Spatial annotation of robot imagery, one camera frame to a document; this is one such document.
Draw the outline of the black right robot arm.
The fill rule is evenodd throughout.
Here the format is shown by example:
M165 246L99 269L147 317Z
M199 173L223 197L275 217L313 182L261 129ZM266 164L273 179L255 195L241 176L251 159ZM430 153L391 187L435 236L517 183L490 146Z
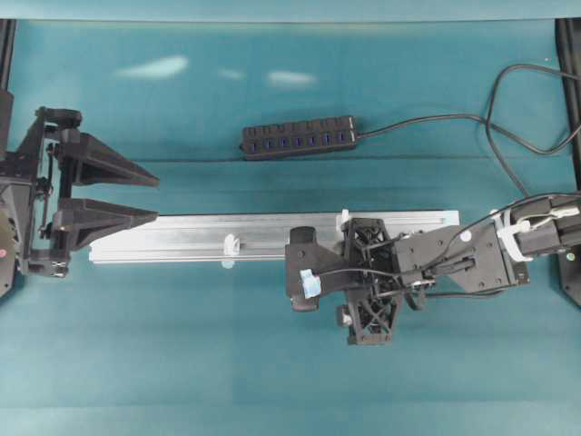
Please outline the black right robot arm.
M340 271L349 276L337 310L350 345L390 342L401 304L419 311L429 300L494 298L529 282L535 259L580 244L579 193L527 197L465 226L388 238L350 221Z

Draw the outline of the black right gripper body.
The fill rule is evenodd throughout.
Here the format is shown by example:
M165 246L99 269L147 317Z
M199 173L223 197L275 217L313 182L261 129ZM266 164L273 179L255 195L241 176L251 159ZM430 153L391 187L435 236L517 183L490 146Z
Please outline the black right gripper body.
M349 345L388 343L401 303L400 282L393 275L393 240L384 223L372 218L349 220L343 234L343 257L357 271L344 291L346 302L337 309L338 324L348 329Z

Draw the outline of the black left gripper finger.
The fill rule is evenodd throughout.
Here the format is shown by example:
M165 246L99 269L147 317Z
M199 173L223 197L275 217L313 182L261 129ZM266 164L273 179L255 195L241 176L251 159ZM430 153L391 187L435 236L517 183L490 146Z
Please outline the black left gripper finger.
M91 199L64 198L53 215L50 248L78 251L105 236L157 219L158 213Z
M72 185L97 183L157 187L159 179L96 137L69 129L58 147L58 160Z

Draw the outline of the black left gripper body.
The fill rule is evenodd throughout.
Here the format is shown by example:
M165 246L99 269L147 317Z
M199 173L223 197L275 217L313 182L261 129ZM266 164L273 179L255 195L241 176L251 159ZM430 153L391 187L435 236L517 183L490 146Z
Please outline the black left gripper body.
M19 147L6 153L1 162L1 213L6 218L1 229L8 236L8 249L20 273L58 278L68 273L68 253L33 248L37 233L50 239L52 231L52 225L46 221L42 221L39 231L34 229L34 203L44 202L43 216L46 216L53 192L53 162L48 162L48 173L43 177L43 153L52 156L63 133L78 128L81 122L82 115L78 111L41 107Z

